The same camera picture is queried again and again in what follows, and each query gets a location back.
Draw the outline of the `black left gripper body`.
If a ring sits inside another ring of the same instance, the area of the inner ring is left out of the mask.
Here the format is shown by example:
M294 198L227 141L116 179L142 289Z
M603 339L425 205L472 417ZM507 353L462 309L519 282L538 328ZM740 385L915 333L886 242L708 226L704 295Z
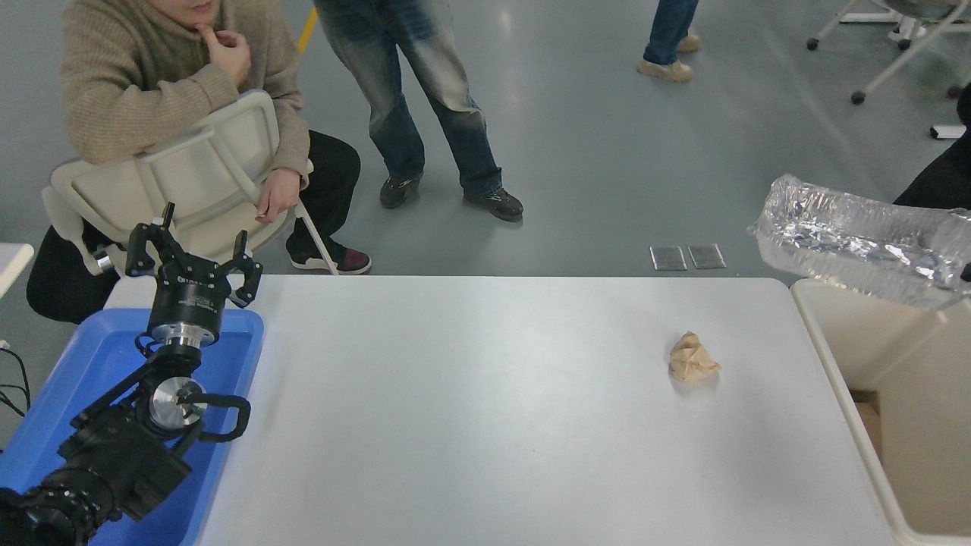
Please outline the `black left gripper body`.
M176 265L166 265L157 273L157 289L149 327L189 324L201 328L221 328L230 284L225 277L202 272L201 279L185 273Z

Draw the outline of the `person's right hand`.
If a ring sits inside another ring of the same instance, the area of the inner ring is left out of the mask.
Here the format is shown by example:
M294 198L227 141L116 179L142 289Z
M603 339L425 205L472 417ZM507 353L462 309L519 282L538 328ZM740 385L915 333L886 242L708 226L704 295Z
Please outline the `person's right hand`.
M207 46L209 62L229 73L234 86L240 89L252 68L252 55L245 37L230 30L216 31L205 24L197 24L194 29Z

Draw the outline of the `person's left hand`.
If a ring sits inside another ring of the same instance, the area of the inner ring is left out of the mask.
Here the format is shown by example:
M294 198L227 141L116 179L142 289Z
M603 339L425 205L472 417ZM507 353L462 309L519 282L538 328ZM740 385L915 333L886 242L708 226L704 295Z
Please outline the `person's left hand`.
M256 221L271 224L278 216L298 204L302 177L289 168L271 170L263 184L263 192L256 205Z

